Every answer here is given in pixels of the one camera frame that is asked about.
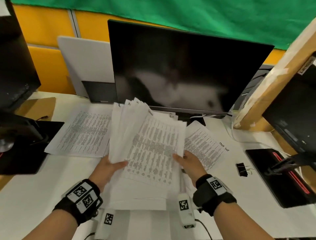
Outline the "person's left hand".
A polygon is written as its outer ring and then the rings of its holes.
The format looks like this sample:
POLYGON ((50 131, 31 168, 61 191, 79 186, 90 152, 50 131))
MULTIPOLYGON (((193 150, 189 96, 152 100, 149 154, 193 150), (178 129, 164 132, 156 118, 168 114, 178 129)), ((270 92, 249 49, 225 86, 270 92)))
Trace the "person's left hand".
POLYGON ((109 156, 104 156, 103 158, 101 158, 100 162, 97 164, 97 166, 88 178, 99 188, 101 193, 104 191, 106 184, 110 181, 110 179, 116 172, 111 171, 111 164, 112 163, 109 161, 109 156))

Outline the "sheaf of printed papers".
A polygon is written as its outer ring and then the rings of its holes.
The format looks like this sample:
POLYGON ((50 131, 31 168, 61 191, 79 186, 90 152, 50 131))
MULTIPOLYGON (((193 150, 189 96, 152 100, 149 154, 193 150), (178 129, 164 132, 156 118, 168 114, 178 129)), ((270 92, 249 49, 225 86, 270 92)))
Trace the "sheaf of printed papers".
POLYGON ((154 116, 153 110, 137 98, 113 103, 109 139, 109 160, 128 161, 123 178, 160 188, 171 185, 173 171, 180 170, 172 154, 184 152, 187 123, 154 116))

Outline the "person's right forearm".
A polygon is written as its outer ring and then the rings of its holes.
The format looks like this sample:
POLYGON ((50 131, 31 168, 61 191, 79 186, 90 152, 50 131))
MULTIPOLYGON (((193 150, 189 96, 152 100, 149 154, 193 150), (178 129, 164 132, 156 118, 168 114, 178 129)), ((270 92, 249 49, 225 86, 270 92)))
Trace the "person's right forearm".
POLYGON ((237 203, 220 203, 214 220, 223 240, 274 240, 237 203))

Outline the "person's left forearm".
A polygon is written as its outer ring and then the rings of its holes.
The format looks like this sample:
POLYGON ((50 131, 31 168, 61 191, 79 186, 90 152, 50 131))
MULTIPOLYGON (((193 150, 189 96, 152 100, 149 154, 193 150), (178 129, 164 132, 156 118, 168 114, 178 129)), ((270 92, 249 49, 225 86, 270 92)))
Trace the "person's left forearm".
POLYGON ((77 228, 77 221, 70 213, 53 210, 22 240, 72 240, 77 228))

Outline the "printed sheet with handwriting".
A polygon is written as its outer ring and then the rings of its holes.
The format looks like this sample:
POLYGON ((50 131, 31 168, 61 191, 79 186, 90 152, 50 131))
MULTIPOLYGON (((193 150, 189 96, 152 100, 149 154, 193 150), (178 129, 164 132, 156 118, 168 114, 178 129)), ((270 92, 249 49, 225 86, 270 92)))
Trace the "printed sheet with handwriting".
POLYGON ((230 150, 200 122, 193 121, 186 128, 184 149, 194 154, 209 171, 230 150))

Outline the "pile of white papers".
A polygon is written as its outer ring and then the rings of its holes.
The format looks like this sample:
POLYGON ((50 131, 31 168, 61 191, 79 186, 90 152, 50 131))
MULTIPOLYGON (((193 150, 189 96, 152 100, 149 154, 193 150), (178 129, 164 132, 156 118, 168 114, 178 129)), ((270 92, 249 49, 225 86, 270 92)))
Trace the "pile of white papers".
POLYGON ((119 171, 111 179, 103 199, 105 206, 114 210, 176 210, 181 190, 180 170, 173 171, 171 185, 167 188, 122 177, 119 171))

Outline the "black monitor stand base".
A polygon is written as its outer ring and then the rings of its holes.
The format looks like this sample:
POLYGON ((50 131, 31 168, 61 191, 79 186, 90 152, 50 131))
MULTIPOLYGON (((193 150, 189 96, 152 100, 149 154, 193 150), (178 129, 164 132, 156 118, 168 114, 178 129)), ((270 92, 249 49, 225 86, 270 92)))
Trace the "black monitor stand base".
POLYGON ((203 126, 206 126, 206 123, 204 121, 205 114, 190 114, 176 112, 175 115, 178 117, 179 121, 186 122, 187 126, 189 126, 194 121, 197 121, 201 123, 203 126))

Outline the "printed paper sheet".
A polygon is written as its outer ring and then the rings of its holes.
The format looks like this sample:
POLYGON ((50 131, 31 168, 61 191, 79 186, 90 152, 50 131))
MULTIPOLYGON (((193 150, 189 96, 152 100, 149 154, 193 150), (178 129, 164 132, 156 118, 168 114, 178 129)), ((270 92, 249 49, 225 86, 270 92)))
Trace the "printed paper sheet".
POLYGON ((108 154, 113 107, 79 104, 45 148, 51 155, 102 158, 108 154))

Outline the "black binder clip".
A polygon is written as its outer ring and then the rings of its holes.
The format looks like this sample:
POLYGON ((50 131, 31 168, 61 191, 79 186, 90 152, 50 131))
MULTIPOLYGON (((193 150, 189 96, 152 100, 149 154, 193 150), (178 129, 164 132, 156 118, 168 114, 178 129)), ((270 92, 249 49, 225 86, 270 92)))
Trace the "black binder clip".
POLYGON ((248 177, 248 175, 252 175, 252 171, 255 170, 251 166, 246 166, 244 163, 236 163, 235 166, 240 177, 248 177))

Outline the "grey rectangular panel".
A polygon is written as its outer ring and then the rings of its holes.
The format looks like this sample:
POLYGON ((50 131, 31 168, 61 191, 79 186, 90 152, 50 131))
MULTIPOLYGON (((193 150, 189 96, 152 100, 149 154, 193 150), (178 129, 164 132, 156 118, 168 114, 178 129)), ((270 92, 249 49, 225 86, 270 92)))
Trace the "grey rectangular panel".
POLYGON ((117 102, 115 83, 82 81, 91 103, 117 102))

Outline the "large black computer monitor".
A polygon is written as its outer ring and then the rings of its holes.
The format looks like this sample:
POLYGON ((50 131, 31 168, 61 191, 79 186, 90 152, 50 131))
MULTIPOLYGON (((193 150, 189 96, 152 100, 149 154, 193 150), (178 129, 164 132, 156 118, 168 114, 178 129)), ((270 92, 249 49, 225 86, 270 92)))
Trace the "large black computer monitor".
POLYGON ((108 20, 117 102, 226 115, 273 45, 108 20))

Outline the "brown cardboard sheet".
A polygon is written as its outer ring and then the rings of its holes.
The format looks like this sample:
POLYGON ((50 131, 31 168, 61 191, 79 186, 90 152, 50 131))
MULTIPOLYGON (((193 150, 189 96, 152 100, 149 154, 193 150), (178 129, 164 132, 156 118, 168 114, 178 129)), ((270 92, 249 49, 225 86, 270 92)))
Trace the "brown cardboard sheet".
POLYGON ((51 121, 56 105, 56 98, 26 100, 14 114, 36 121, 51 121))

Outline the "black stand base red stripe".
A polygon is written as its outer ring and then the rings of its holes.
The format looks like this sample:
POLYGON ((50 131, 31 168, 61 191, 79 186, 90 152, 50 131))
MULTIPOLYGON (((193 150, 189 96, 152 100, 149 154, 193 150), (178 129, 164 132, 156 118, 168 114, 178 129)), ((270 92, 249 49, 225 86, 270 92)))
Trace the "black stand base red stripe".
POLYGON ((245 150, 245 154, 282 208, 316 204, 316 193, 295 171, 290 157, 274 149, 245 150))

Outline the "white flat panel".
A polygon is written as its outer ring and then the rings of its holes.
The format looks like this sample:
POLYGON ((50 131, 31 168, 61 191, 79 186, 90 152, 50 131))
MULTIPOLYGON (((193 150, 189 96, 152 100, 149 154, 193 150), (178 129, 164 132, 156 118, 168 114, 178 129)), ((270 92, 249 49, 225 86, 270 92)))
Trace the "white flat panel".
POLYGON ((67 36, 57 42, 78 96, 89 98, 82 81, 115 83, 109 42, 67 36))

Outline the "black monitor with round stand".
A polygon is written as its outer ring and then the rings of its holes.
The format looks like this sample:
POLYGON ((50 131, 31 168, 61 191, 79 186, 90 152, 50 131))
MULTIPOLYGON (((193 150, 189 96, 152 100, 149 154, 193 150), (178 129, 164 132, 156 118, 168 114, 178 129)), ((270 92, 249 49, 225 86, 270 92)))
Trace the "black monitor with round stand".
POLYGON ((41 86, 10 0, 0 0, 0 111, 15 111, 41 86))

